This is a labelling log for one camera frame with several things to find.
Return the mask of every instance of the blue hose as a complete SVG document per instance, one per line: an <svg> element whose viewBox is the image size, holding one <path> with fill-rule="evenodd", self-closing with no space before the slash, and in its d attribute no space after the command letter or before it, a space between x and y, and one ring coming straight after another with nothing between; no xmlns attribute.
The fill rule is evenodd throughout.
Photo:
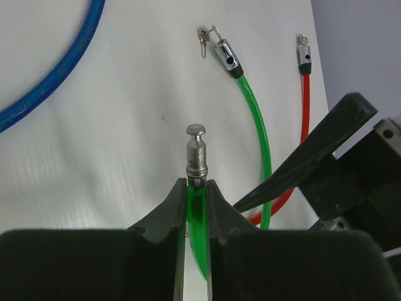
<svg viewBox="0 0 401 301"><path fill-rule="evenodd" d="M36 87L0 112L0 133L19 122L44 102L73 71L95 34L105 1L91 0L78 36L64 57Z"/></svg>

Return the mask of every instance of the green cable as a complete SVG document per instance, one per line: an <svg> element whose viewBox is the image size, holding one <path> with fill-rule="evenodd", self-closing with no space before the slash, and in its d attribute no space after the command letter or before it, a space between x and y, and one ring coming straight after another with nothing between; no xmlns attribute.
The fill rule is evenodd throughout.
<svg viewBox="0 0 401 301"><path fill-rule="evenodd" d="M269 140L266 128L264 127L263 117L245 76L241 76L236 81L246 98L255 121L262 154L263 178L267 179L271 175L271 158ZM261 229L269 229L270 215L271 202L268 202L263 205ZM206 187L201 189L195 189L192 186L187 187L187 231L195 261L203 277L206 279Z"/></svg>
<svg viewBox="0 0 401 301"><path fill-rule="evenodd" d="M266 128L264 127L262 113L245 76L241 76L240 78L236 79L236 81L242 91L242 94L245 96L246 102L249 105L249 109L251 110L252 117L255 121L263 162L263 179L266 180L271 176L271 156L268 135L266 133ZM263 205L261 229L269 229L270 215L271 202L268 202Z"/></svg>

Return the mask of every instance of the blue tube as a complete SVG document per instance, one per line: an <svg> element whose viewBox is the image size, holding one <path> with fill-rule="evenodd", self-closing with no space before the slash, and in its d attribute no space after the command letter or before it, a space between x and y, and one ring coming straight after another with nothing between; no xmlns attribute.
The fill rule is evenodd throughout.
<svg viewBox="0 0 401 301"><path fill-rule="evenodd" d="M91 0L82 27L64 57L36 87L0 112L0 133L19 122L44 102L73 71L95 34L105 1Z"/></svg>

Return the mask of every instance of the red tube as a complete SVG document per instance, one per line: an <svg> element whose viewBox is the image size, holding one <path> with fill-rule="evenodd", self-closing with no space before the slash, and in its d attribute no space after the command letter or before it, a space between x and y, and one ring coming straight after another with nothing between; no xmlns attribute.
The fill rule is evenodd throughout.
<svg viewBox="0 0 401 301"><path fill-rule="evenodd" d="M310 91L310 77L309 74L303 75L303 99L302 99L302 126L301 126L301 143L306 139L309 134L309 123L311 114L311 91ZM291 197L294 189L287 190L283 193L271 206L271 216L275 215ZM258 212L247 219L252 224L257 225L261 223L262 211Z"/></svg>

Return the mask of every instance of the gray floor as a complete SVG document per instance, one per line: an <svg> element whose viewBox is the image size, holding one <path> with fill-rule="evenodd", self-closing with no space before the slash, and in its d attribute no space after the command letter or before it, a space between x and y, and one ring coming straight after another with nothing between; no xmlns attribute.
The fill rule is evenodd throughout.
<svg viewBox="0 0 401 301"><path fill-rule="evenodd" d="M401 114L401 1L311 2L329 109L344 94L360 92L380 111L341 155L377 120Z"/></svg>

